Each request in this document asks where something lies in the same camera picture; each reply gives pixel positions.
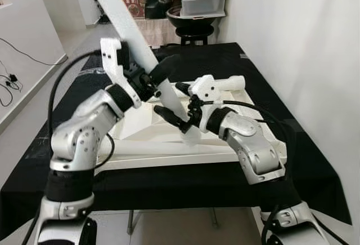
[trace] red box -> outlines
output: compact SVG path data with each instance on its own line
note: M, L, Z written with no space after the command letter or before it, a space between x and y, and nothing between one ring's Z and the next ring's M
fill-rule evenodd
M131 15L136 19L145 18L146 0L123 0Z

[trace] baseboard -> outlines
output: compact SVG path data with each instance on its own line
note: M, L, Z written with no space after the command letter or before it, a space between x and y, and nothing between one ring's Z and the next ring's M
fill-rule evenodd
M95 28L99 24L100 17L93 24L85 24L86 28Z
M65 61L66 58L67 55L64 54L55 64ZM61 65L52 66L46 72L46 74L33 86L33 88L30 89L28 93L26 93L25 96L17 102L15 107L3 119L0 120L0 135L60 67Z

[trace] white stick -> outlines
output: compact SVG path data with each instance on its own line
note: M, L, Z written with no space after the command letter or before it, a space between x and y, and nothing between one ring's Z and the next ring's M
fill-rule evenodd
M152 71L158 64L158 61L147 45L141 31L139 30L132 15L128 11L123 0L98 0L103 10L106 12L114 28L121 39L129 44L130 51L138 65L143 67L147 73ZM177 116L187 120L188 116L182 107L180 100L170 86L168 80L158 86L161 91L161 103L171 109ZM193 143L200 138L200 133L194 129L189 130L191 135L186 135L187 139L193 139Z

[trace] white wall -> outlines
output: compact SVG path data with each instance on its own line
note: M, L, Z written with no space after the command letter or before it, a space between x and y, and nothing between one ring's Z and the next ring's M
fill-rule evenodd
M359 0L228 0L238 42L333 165L359 242Z
M78 0L44 0L57 31L85 29L85 20Z
M78 0L86 25L93 25L101 13L94 0Z
M42 0L6 0L6 3L8 5L0 6L0 37L46 63L55 63L64 56L64 50ZM0 60L8 72L15 74L24 85L22 93L12 92L14 99L8 108L0 106L1 123L51 67L28 59L3 42L0 42ZM0 74L5 74L1 66ZM0 98L4 101L8 99L3 88L0 88Z

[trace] table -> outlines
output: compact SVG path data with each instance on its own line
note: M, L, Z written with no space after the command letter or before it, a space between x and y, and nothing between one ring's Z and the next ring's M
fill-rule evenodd
M170 76L172 82L193 81L204 74L212 74L215 79L244 75L246 91L255 104L282 121L296 124L238 44L164 47L155 53L159 58L183 56L183 66ZM94 70L100 62L98 57L87 61L55 109L55 126L69 119L80 102L110 83L106 74ZM281 140L277 128L270 128ZM310 208L350 224L338 175L299 125L296 131L293 177L300 196ZM34 216L45 188L48 165L48 138L43 126L1 189L0 240ZM94 210L252 207L259 201L240 165L233 162L107 171L97 176L93 190Z

